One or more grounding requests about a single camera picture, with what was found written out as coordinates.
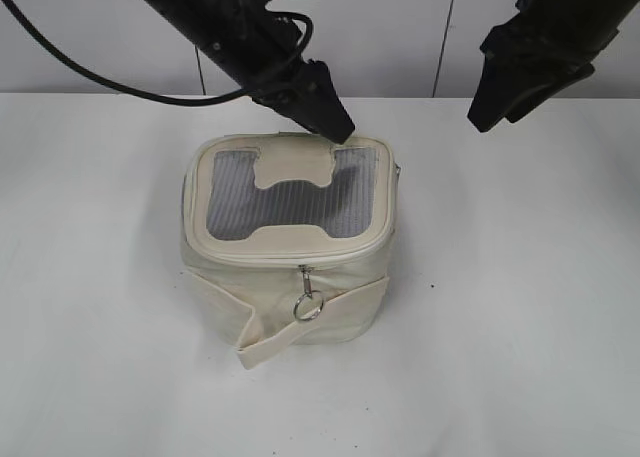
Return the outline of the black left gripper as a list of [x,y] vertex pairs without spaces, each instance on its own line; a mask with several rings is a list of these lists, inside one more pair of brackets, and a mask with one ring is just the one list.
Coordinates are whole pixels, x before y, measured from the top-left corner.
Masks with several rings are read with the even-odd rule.
[[309,132],[344,143],[355,124],[340,101],[328,66],[303,58],[314,24],[292,11],[229,1],[197,6],[197,47],[239,85],[200,99],[199,107],[249,96]]

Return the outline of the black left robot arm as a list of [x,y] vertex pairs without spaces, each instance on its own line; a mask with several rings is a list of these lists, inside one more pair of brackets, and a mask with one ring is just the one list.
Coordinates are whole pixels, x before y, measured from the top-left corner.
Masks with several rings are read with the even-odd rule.
[[271,0],[143,1],[237,84],[211,104],[247,96],[331,142],[353,134],[328,66],[303,57],[310,17],[270,10]]

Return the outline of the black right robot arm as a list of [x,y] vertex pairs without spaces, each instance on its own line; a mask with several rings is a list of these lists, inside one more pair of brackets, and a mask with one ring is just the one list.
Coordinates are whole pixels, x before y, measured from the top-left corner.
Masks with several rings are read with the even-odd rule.
[[589,78],[593,61],[618,35],[639,0],[517,0],[517,14],[480,46],[481,78],[468,111],[480,132],[516,123],[564,89]]

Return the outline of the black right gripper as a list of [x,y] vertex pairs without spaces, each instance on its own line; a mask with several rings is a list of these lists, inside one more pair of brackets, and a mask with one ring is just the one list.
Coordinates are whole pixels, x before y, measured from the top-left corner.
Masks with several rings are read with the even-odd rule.
[[467,117],[479,132],[516,123],[595,72],[617,36],[620,0],[519,0],[480,46],[484,66]]

